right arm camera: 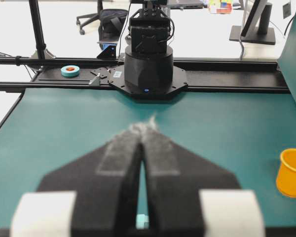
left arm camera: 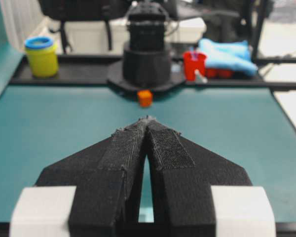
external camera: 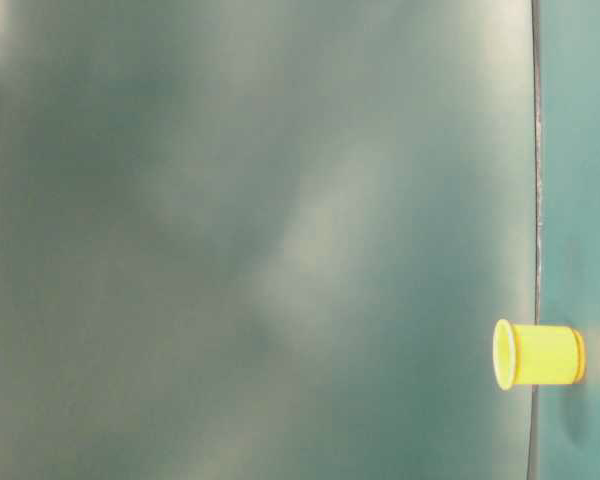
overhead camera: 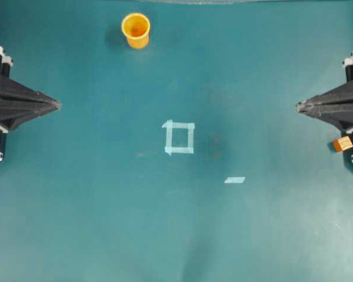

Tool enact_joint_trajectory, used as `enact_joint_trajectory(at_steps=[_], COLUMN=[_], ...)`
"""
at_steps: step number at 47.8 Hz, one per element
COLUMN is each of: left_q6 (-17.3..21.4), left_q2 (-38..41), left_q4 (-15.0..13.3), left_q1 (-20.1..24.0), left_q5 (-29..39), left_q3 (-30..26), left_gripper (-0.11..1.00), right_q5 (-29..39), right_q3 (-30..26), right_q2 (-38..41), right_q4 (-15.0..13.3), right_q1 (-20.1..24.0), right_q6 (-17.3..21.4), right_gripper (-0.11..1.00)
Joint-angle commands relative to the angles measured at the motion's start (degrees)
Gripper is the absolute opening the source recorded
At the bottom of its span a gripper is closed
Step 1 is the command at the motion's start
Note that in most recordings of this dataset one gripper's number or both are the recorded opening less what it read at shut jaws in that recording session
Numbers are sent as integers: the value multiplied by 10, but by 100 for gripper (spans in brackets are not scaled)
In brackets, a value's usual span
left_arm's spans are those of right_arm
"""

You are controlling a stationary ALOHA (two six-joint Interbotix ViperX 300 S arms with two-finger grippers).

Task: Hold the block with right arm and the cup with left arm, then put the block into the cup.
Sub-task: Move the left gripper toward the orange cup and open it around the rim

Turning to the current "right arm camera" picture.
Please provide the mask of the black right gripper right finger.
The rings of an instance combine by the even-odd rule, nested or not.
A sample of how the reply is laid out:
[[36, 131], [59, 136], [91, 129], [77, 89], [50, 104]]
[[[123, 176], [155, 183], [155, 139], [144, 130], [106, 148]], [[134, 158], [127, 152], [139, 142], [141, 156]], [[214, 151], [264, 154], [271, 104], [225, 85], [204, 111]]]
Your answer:
[[158, 237], [263, 237], [252, 190], [153, 129], [142, 134], [149, 224]]

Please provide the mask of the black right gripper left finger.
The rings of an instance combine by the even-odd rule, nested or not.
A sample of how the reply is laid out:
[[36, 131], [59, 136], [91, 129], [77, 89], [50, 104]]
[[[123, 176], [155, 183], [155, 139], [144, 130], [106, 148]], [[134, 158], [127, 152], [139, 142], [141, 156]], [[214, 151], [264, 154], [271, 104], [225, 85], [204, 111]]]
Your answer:
[[141, 137], [126, 130], [43, 176], [22, 195], [13, 237], [114, 237], [134, 226]]

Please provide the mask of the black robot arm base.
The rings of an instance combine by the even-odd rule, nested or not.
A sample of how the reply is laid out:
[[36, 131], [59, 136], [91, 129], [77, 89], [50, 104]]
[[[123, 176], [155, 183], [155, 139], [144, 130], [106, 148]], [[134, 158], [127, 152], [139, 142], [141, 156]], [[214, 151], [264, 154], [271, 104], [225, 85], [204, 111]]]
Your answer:
[[186, 88], [184, 69], [174, 66], [173, 20], [163, 11], [165, 0], [146, 0], [128, 21], [131, 43], [125, 48], [124, 64], [111, 70], [108, 83], [132, 97], [167, 98]]

